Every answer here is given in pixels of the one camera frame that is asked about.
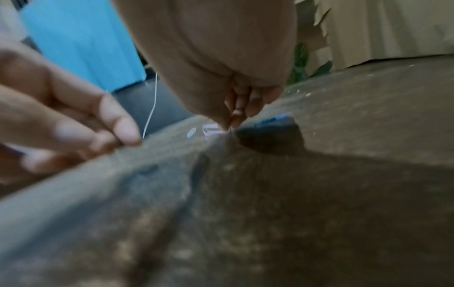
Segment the hand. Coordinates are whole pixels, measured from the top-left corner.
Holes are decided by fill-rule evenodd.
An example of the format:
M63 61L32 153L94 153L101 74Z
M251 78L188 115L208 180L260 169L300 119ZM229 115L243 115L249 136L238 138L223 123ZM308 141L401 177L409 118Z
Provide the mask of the hand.
M113 0L136 44L192 113L236 128L293 67L294 0Z
M0 37L0 183L140 143L134 120L111 95ZM33 149L22 155L7 145Z

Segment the white charging cable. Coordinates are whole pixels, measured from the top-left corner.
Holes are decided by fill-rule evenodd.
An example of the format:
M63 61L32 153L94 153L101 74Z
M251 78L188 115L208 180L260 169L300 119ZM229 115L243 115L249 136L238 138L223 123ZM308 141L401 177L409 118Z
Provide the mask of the white charging cable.
M147 133L147 128L148 128L148 124L150 123L151 116L153 115L153 112L155 111L156 95L157 95L157 74L155 77L155 102L153 103L153 108L151 109L150 115L148 116L147 123L145 124L145 128L143 129L143 134L142 134L143 139L145 138L145 134Z

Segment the dark wooden surface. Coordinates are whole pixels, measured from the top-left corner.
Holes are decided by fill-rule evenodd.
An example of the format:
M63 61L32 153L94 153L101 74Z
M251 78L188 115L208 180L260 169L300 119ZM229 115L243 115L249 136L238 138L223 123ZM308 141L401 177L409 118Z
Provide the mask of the dark wooden surface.
M191 118L7 197L0 286L453 286L454 58L314 79L261 119L283 113L211 140Z

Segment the blue cloth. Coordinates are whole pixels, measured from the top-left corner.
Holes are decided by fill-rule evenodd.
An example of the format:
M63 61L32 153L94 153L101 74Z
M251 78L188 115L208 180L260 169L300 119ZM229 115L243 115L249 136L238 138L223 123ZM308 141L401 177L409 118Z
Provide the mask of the blue cloth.
M146 73L109 0L39 0L21 18L44 57L112 92Z

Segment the white cable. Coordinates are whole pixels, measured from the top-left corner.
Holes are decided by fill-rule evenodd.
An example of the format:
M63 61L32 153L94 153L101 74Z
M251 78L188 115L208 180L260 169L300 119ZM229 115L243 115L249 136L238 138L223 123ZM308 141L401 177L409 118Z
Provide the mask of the white cable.
M157 94L157 74L156 74L156 77L155 77L155 102L153 104L153 108L151 109L150 115L148 116L148 120L147 120L147 123L145 124L145 128L143 129L143 134L142 134L142 138L143 139L145 138L145 134L147 133L147 128L148 128L148 124L150 123L151 116L153 115L153 112L155 111L156 94Z

